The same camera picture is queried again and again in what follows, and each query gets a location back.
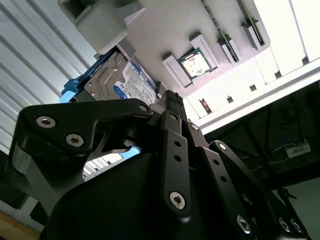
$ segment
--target wooden surface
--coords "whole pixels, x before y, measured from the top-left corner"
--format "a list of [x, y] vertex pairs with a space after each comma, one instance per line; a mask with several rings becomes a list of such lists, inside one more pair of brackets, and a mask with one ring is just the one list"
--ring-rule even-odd
[[0, 236], [6, 240], [37, 240], [40, 233], [0, 212]]

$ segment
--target blue plastic part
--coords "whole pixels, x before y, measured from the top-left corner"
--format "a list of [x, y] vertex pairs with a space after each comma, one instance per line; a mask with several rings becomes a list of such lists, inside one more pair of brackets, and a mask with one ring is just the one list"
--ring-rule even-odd
[[60, 103], [68, 103], [70, 100], [84, 89], [86, 83], [92, 78], [94, 73], [111, 57], [116, 51], [116, 47], [112, 48], [106, 54], [101, 55], [99, 59], [81, 76], [70, 79], [65, 85], [59, 99]]
[[132, 158], [135, 155], [138, 155], [140, 153], [140, 149], [136, 146], [133, 146], [129, 151], [119, 153], [121, 157], [123, 157], [125, 160]]

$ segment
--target gray plastic part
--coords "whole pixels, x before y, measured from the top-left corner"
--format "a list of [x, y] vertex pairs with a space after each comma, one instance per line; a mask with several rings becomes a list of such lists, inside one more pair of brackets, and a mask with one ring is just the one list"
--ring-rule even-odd
[[105, 54], [127, 34], [125, 21], [115, 15], [107, 2], [88, 5], [76, 19], [76, 28], [99, 54]]
[[229, 62], [235, 66], [237, 63], [239, 63], [239, 61], [241, 60], [241, 56], [240, 56], [240, 53], [239, 53], [239, 50], [234, 42], [233, 39], [231, 39], [229, 36], [226, 36], [226, 38], [228, 39], [228, 42], [230, 44], [230, 46], [232, 47], [234, 53], [236, 54], [237, 58], [238, 58], [238, 61], [235, 61], [235, 59], [232, 57], [227, 45], [223, 42], [221, 42], [221, 48], [226, 56], [226, 58], [229, 60]]
[[109, 1], [98, 0], [58, 0], [58, 5], [100, 55], [125, 38], [127, 25], [145, 11], [139, 2], [120, 8], [115, 8]]
[[198, 34], [196, 37], [190, 40], [190, 43], [194, 47], [194, 49], [200, 49], [209, 65], [213, 68], [213, 70], [217, 69], [220, 66], [220, 63], [215, 56], [214, 52], [211, 50], [208, 42], [202, 34]]
[[192, 85], [192, 81], [173, 55], [164, 59], [163, 64], [182, 89]]
[[168, 87], [163, 82], [160, 82], [160, 84], [158, 84], [156, 96], [161, 99], [167, 90]]
[[255, 18], [252, 19], [252, 22], [262, 38], [263, 43], [261, 44], [261, 47], [263, 47], [266, 44], [266, 40], [269, 39], [267, 32], [264, 31], [264, 25], [262, 24], [262, 21], [257, 20]]
[[134, 47], [128, 42], [127, 39], [122, 39], [117, 45], [116, 47], [121, 51], [121, 53], [126, 57], [127, 60], [131, 60], [135, 53], [136, 50], [134, 49]]
[[[262, 24], [260, 21], [253, 19], [253, 24], [255, 25], [255, 28], [260, 32], [260, 29], [262, 29]], [[262, 49], [262, 47], [264, 46], [264, 42], [261, 44], [259, 42], [259, 39], [255, 33], [255, 30], [253, 28], [253, 26], [243, 23], [242, 27], [252, 45], [252, 47], [254, 47], [255, 49], [257, 49], [258, 51]]]
[[74, 98], [78, 102], [92, 102], [95, 101], [94, 97], [91, 96], [87, 91], [80, 91]]
[[116, 9], [117, 16], [124, 19], [127, 25], [131, 24], [145, 10], [140, 2], [134, 2]]
[[40, 170], [33, 158], [22, 151], [17, 144], [13, 150], [12, 166], [24, 175], [25, 181], [36, 193], [35, 198], [41, 202], [48, 215], [64, 194], [84, 182], [81, 173], [60, 178], [58, 172], [53, 175], [43, 169]]

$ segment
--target black metal finger link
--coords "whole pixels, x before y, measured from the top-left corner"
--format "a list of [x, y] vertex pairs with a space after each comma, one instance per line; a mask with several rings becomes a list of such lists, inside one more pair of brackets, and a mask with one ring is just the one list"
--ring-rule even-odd
[[191, 216], [188, 143], [181, 136], [181, 119], [172, 111], [161, 115], [162, 160], [160, 194], [167, 210], [181, 222]]
[[187, 122], [184, 100], [178, 93], [167, 90], [160, 100], [160, 104], [164, 104], [168, 111], [174, 112], [182, 121]]
[[[301, 221], [292, 215], [286, 206], [255, 176], [255, 174], [243, 163], [243, 161], [223, 142], [214, 141], [210, 149], [219, 153], [224, 161], [231, 161], [228, 168], [237, 172], [237, 178], [231, 178], [236, 188], [248, 195], [252, 207], [256, 213], [255, 220], [259, 230], [271, 239], [308, 239], [305, 227]], [[292, 222], [299, 223], [299, 230]]]
[[[17, 143], [24, 152], [40, 159], [44, 165], [64, 164], [72, 169], [74, 164], [84, 165], [96, 150], [97, 129], [104, 138], [108, 138], [117, 134], [115, 129], [122, 130], [122, 124], [147, 122], [152, 114], [143, 101], [134, 98], [30, 106], [19, 114], [12, 144]], [[36, 121], [40, 116], [53, 119], [55, 126], [41, 127]], [[74, 147], [67, 143], [66, 137], [70, 134], [80, 136], [83, 144]]]
[[225, 216], [230, 226], [233, 228], [233, 232], [236, 233], [237, 238], [241, 240], [253, 240], [257, 239], [257, 231], [255, 224], [248, 217], [246, 210], [242, 204], [242, 201], [236, 191], [236, 188], [225, 168], [218, 153], [208, 149], [205, 137], [202, 132], [191, 122], [185, 124], [186, 131], [188, 134], [189, 144], [192, 145], [193, 156], [197, 156], [198, 164], [204, 165], [204, 168], [208, 170], [209, 179], [211, 180], [213, 191], [219, 196], [219, 202], [223, 208]]

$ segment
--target wire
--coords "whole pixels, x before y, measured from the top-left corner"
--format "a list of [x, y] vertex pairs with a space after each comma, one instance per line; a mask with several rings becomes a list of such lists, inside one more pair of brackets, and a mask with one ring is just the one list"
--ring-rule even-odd
[[[272, 153], [284, 148], [284, 147], [288, 147], [288, 146], [296, 146], [295, 143], [288, 143], [288, 144], [285, 144], [285, 145], [282, 145], [278, 148], [276, 148], [275, 150], [271, 151]], [[244, 157], [241, 157], [241, 159], [248, 159], [248, 158], [251, 158], [251, 156], [244, 156]]]
[[278, 149], [279, 147], [283, 146], [284, 144], [287, 144], [289, 142], [289, 144], [292, 143], [296, 143], [297, 145], [299, 145], [301, 142], [297, 137], [287, 137], [285, 139], [283, 139], [277, 146], [275, 149]]
[[[280, 164], [280, 163], [283, 163], [283, 162], [287, 161], [288, 159], [289, 159], [289, 157], [287, 157], [286, 159], [281, 160], [281, 161], [269, 162], [269, 164]], [[258, 169], [260, 169], [262, 167], [263, 167], [263, 165], [260, 165], [257, 168], [253, 169], [252, 172], [256, 171], [256, 170], [258, 170]]]
[[274, 153], [275, 151], [278, 151], [278, 150], [280, 150], [280, 149], [282, 149], [282, 148], [284, 148], [284, 147], [296, 146], [296, 145], [297, 145], [297, 144], [295, 144], [295, 143], [288, 143], [288, 144], [285, 144], [285, 145], [282, 145], [282, 146], [276, 148], [275, 150], [272, 151], [272, 153]]

